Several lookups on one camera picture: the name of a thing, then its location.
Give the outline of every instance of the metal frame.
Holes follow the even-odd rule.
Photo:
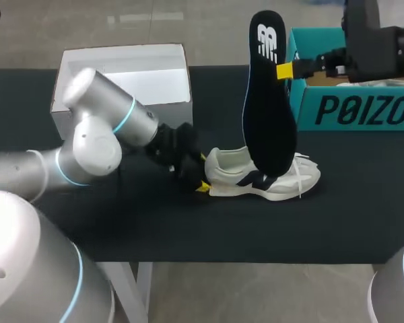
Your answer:
[[[152,262],[140,262],[137,278],[128,262],[98,262],[109,278],[130,323],[148,323]]]

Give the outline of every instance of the concrete floor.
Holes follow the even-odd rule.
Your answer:
[[[279,12],[287,28],[340,25],[341,6],[309,2],[0,0],[0,68],[56,68],[66,48],[162,42],[183,43],[190,65],[247,64],[248,24],[259,10]],[[383,25],[404,26],[404,0],[379,3]],[[158,263],[149,316],[154,323],[366,323],[372,275],[370,265]]]

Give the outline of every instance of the shoebox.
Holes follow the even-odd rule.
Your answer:
[[[83,68],[92,67],[157,114],[160,122],[177,127],[193,123],[189,68],[181,44],[111,46],[65,50],[55,82],[50,112],[62,139],[71,130],[71,113],[63,92]]]
[[[314,59],[344,46],[341,28],[292,28],[286,60]],[[345,82],[324,73],[286,82],[299,130],[404,130],[403,86],[336,86]]]

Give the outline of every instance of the sneaker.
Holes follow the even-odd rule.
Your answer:
[[[211,196],[257,194],[270,201],[283,201],[308,192],[321,172],[308,156],[295,153],[287,173],[278,178],[268,177],[256,168],[247,147],[243,147],[212,149],[205,161],[205,175],[211,183]]]
[[[404,86],[404,79],[383,79],[380,81],[369,81],[362,83],[340,83],[337,86]]]

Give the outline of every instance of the shoe insole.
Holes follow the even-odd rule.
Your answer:
[[[285,62],[284,21],[274,11],[253,16],[249,32],[250,71],[242,111],[242,131],[256,167],[264,174],[285,174],[296,150],[296,123],[277,64]]]

